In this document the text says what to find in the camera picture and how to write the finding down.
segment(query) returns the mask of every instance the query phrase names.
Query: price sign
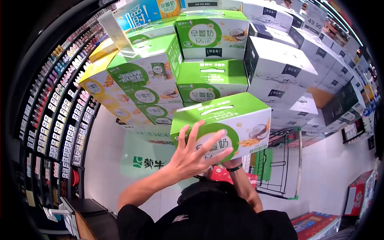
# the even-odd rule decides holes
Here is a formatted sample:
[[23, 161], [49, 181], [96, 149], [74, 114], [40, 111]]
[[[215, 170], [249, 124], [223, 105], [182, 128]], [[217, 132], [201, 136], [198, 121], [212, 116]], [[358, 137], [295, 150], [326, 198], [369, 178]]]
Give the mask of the price sign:
[[320, 36], [326, 18], [326, 12], [316, 7], [313, 3], [308, 2], [307, 14], [305, 15], [304, 24], [301, 28], [313, 35]]
[[104, 13], [97, 20], [120, 51], [135, 52], [131, 41], [124, 34], [111, 11]]

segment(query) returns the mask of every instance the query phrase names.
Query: coconut illustration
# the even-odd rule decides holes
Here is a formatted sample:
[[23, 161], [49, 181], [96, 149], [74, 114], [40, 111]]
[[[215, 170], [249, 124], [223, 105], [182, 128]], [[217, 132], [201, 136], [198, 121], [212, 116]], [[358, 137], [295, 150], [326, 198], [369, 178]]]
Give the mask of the coconut illustration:
[[266, 125], [264, 124], [259, 124], [256, 127], [254, 127], [250, 132], [249, 132], [249, 138], [251, 139], [264, 139], [267, 137], [268, 131], [266, 129]]
[[179, 96], [179, 94], [176, 93], [174, 90], [165, 90], [163, 94], [172, 98], [177, 98]]
[[244, 34], [244, 31], [239, 28], [231, 30], [229, 32], [229, 35], [231, 35], [231, 37], [234, 37], [239, 41], [245, 40], [247, 38], [247, 35]]

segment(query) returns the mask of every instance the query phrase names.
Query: shelf price label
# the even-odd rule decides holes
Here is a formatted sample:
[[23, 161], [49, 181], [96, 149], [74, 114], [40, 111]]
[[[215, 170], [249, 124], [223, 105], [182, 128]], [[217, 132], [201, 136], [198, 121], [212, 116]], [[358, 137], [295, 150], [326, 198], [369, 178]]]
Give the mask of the shelf price label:
[[320, 36], [321, 29], [327, 19], [327, 13], [315, 6], [313, 3], [307, 3], [307, 14], [304, 18], [304, 24], [301, 27], [303, 30]]

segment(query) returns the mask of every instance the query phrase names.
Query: box handle cutout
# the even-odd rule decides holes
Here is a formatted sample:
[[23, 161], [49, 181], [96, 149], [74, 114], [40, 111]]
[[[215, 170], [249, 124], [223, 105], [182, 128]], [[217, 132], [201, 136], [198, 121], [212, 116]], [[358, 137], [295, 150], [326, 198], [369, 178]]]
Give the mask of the box handle cutout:
[[217, 69], [217, 68], [208, 68], [208, 69], [200, 69], [202, 73], [225, 73], [225, 69]]
[[233, 105], [231, 106], [225, 106], [225, 107], [218, 107], [218, 108], [212, 108], [210, 110], [207, 110], [203, 113], [200, 113], [200, 115], [206, 115], [208, 113], [211, 113], [211, 112], [214, 112], [214, 111], [219, 111], [219, 110], [223, 110], [223, 109], [229, 109], [229, 108], [233, 108]]
[[187, 16], [196, 16], [196, 15], [221, 15], [224, 16], [225, 14], [223, 12], [214, 12], [214, 11], [203, 11], [203, 10], [195, 10], [195, 11], [188, 11], [185, 12]]

